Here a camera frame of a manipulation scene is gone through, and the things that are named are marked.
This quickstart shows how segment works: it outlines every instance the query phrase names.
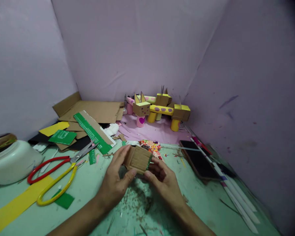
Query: green paper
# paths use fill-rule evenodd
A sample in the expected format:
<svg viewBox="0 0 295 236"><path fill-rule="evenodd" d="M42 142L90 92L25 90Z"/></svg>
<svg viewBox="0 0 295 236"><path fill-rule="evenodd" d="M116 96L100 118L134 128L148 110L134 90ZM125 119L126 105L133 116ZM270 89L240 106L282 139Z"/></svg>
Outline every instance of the green paper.
<svg viewBox="0 0 295 236"><path fill-rule="evenodd" d="M92 164L95 164L95 163L96 163L95 150L92 149L89 152L89 164L92 165Z"/></svg>
<svg viewBox="0 0 295 236"><path fill-rule="evenodd" d="M53 136L48 140L53 143L60 143L64 145L70 145L73 139L76 137L76 133L69 132L66 130L58 130Z"/></svg>
<svg viewBox="0 0 295 236"><path fill-rule="evenodd" d="M61 191L61 189L59 189L58 192L56 192L56 194L53 195L52 197L56 196L58 193L60 193L60 191ZM73 196L71 196L70 194L64 193L55 201L55 203L58 206L61 206L64 209L68 210L68 208L71 205L71 203L73 202L73 200L74 200Z"/></svg>
<svg viewBox="0 0 295 236"><path fill-rule="evenodd" d="M80 113L76 113L73 117L82 127L82 129L85 130L90 139L95 140L94 143L100 142L97 145L97 148L103 155L112 149L112 146L104 141L104 139L96 132L96 130L87 122L87 120Z"/></svg>

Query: person's right hand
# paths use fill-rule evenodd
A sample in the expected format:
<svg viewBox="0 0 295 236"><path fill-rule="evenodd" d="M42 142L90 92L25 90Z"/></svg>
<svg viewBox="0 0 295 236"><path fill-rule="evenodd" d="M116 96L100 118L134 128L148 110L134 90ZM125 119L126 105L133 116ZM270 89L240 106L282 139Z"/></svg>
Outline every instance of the person's right hand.
<svg viewBox="0 0 295 236"><path fill-rule="evenodd" d="M145 178L156 188L171 210L185 206L175 173L161 160L152 157Z"/></svg>

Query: lavender wall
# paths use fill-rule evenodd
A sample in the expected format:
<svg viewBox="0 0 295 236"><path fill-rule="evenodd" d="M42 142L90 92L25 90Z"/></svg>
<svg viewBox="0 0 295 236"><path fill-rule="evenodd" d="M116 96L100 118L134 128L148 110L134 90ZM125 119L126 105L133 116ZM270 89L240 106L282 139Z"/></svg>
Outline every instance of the lavender wall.
<svg viewBox="0 0 295 236"><path fill-rule="evenodd" d="M84 100L187 94L227 0L53 0Z"/></svg>
<svg viewBox="0 0 295 236"><path fill-rule="evenodd" d="M295 11L230 1L188 91L191 128L295 235Z"/></svg>
<svg viewBox="0 0 295 236"><path fill-rule="evenodd" d="M0 0L0 133L30 138L76 91L51 2Z"/></svg>

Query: yellow paper strip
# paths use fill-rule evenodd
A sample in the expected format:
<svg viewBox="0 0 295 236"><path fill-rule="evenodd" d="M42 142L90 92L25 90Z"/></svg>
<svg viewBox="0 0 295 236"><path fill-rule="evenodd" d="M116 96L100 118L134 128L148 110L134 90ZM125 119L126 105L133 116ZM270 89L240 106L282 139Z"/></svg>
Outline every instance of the yellow paper strip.
<svg viewBox="0 0 295 236"><path fill-rule="evenodd" d="M39 132L50 137L51 135L54 135L57 130L59 129L64 130L65 128L68 128L68 127L69 127L69 122L62 121L52 126L49 126L47 128L41 129Z"/></svg>
<svg viewBox="0 0 295 236"><path fill-rule="evenodd" d="M186 168L186 166L185 166L185 163L184 163L183 159L182 159L182 158L180 158L180 159L181 159L181 162L183 163L184 167Z"/></svg>
<svg viewBox="0 0 295 236"><path fill-rule="evenodd" d="M53 181L49 175L29 186L24 193L0 209L0 232L36 202L39 194Z"/></svg>

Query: cardboard ear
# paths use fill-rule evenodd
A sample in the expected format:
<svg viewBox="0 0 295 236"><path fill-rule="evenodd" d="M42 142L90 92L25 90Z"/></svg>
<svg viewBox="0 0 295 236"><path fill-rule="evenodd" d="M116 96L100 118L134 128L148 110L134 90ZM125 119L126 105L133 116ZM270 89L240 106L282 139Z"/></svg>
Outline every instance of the cardboard ear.
<svg viewBox="0 0 295 236"><path fill-rule="evenodd" d="M145 97L144 97L142 91L141 91L141 102L146 102Z"/></svg>
<svg viewBox="0 0 295 236"><path fill-rule="evenodd" d="M136 94L134 94L134 102L135 102L135 103L140 103L139 98L137 97Z"/></svg>

